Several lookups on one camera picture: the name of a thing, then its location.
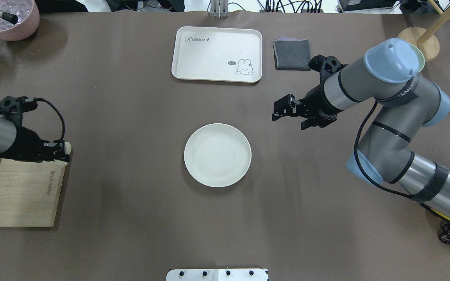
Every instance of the gray robot arm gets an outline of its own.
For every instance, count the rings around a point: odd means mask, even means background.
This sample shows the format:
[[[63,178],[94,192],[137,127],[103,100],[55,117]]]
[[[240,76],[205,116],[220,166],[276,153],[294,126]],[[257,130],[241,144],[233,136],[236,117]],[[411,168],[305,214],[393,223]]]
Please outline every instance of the gray robot arm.
[[[37,102],[48,103],[62,122],[61,139],[50,143],[22,126],[22,114],[37,108]],[[69,149],[64,141],[64,120],[57,109],[42,98],[13,98],[7,96],[0,101],[0,158],[26,162],[61,160],[69,162]]]
[[[337,113],[375,98],[382,109],[358,144],[360,167],[353,155],[347,168],[373,184],[398,183],[407,198],[450,218],[450,172],[407,149],[422,126],[435,125],[450,110],[448,96],[417,74],[417,52],[405,41],[389,39],[348,66],[326,58],[317,66],[330,74],[321,75],[321,84],[302,100],[286,96],[277,101],[273,120],[303,116],[308,119],[302,129],[324,127],[336,120]],[[327,71],[327,64],[333,69]]]

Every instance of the rabbit logo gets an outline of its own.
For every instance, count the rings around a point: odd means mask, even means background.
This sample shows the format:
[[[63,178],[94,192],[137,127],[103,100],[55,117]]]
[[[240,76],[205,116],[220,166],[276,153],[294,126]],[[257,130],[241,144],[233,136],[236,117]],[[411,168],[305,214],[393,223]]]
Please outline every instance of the rabbit logo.
[[[253,67],[250,59],[239,59],[236,74],[253,75]]]

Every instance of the black strap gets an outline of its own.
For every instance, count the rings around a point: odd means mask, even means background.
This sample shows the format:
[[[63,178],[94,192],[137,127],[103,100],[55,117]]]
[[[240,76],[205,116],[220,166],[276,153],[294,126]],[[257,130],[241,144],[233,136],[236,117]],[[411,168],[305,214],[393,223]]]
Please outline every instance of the black strap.
[[[341,71],[338,72],[338,84],[339,84],[339,88],[341,89],[341,91],[343,92],[343,94],[346,96],[346,98],[348,98],[349,100],[353,101],[354,103],[360,103],[361,101],[356,100],[355,98],[352,98],[345,90],[345,88],[343,87],[343,83],[341,83]]]
[[[434,176],[420,192],[411,198],[411,200],[419,204],[432,200],[442,190],[448,176],[449,170],[446,167],[435,163]]]
[[[393,133],[394,135],[398,135],[399,137],[401,137],[402,139],[404,139],[404,141],[406,142],[411,142],[411,138],[408,137],[407,135],[403,134],[402,132],[395,130],[394,128],[387,126],[383,123],[380,123],[378,121],[373,121],[371,124],[373,124],[374,126],[378,126],[380,128],[383,128],[387,131],[389,131],[390,133]]]
[[[394,178],[392,181],[389,181],[389,183],[391,185],[397,183],[397,181],[399,181],[405,175],[405,173],[409,170],[409,168],[411,167],[411,164],[413,163],[414,155],[415,155],[414,152],[411,151],[411,156],[409,156],[409,161],[407,162],[404,169],[402,169],[402,171],[400,172],[400,174],[398,174],[398,176],[396,178]]]
[[[407,81],[407,83],[404,85],[404,87],[402,87],[402,89],[400,89],[400,91],[398,91],[390,98],[384,98],[382,100],[376,99],[376,100],[379,101],[380,103],[388,103],[398,98],[402,98],[403,96],[406,96],[407,94],[413,92],[414,89],[416,89],[416,86],[418,85],[418,80],[419,80],[418,75],[415,75],[414,77],[412,77]]]

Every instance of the brown tablecloth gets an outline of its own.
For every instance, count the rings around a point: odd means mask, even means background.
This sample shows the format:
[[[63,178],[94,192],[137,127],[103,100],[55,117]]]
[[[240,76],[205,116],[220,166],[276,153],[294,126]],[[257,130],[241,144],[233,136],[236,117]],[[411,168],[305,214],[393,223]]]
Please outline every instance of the brown tablecloth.
[[[271,121],[273,102],[302,98],[315,71],[276,71],[272,41],[311,40],[312,55],[349,63],[405,27],[437,16],[206,12],[46,14],[26,41],[0,41],[0,99],[50,100],[74,148],[54,228],[0,228],[0,280],[165,280],[168,269],[263,267],[270,280],[450,280],[439,220],[345,169],[372,101],[327,128]],[[175,34],[185,25],[263,35],[257,84],[177,80]],[[450,22],[423,75],[450,96]],[[57,139],[45,105],[25,126]],[[238,183],[206,187],[186,170],[186,140],[209,123],[241,130],[252,164]],[[416,153],[450,169],[450,113],[423,128]]]

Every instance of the light blue joint cap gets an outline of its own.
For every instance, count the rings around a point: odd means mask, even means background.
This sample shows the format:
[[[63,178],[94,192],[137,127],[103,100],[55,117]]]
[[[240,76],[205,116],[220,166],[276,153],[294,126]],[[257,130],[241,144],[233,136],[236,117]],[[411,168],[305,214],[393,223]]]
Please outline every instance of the light blue joint cap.
[[[406,82],[421,68],[416,51],[399,38],[370,48],[364,55],[364,65],[374,77],[393,84]]]
[[[437,85],[435,83],[434,83],[434,85],[437,87],[437,89],[439,89],[439,93],[441,95],[441,102],[439,104],[439,109],[437,110],[435,115],[432,117],[432,119],[430,119],[430,121],[424,123],[423,127],[429,127],[429,126],[436,125],[442,119],[447,117],[447,114],[449,114],[449,110],[450,110],[450,98],[449,98],[449,96],[443,90],[441,90],[439,85]]]
[[[369,162],[368,158],[361,152],[357,151],[357,154],[359,155],[359,161],[361,162],[362,168],[368,174],[370,178],[372,178],[377,183],[381,184],[383,182],[383,177],[380,175],[380,173],[376,170],[376,168]],[[350,156],[348,161],[346,162],[346,168],[351,171],[354,175],[359,177],[361,180],[369,183],[372,186],[373,185],[361,172],[359,169],[359,166],[357,166],[357,161],[355,160],[354,155]]]

